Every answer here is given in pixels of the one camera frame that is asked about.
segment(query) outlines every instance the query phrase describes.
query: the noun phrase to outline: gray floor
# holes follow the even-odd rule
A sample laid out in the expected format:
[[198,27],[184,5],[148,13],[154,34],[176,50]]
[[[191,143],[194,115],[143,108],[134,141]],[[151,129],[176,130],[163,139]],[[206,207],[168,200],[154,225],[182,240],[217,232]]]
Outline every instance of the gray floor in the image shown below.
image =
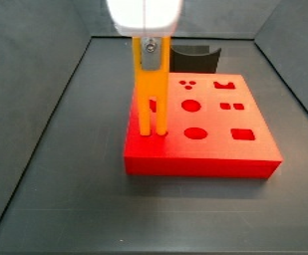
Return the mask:
[[0,252],[308,252],[308,116],[253,42],[178,42],[221,47],[218,73],[243,76],[283,156],[273,176],[126,176],[131,41],[95,39],[0,223]]

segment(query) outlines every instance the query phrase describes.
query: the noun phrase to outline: red shape sorter board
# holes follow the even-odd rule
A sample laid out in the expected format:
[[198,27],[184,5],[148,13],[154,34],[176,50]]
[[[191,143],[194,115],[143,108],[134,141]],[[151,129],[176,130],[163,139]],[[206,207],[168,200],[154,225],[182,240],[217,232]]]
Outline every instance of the red shape sorter board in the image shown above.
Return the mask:
[[267,178],[282,161],[239,75],[168,74],[167,135],[139,135],[132,100],[127,174]]

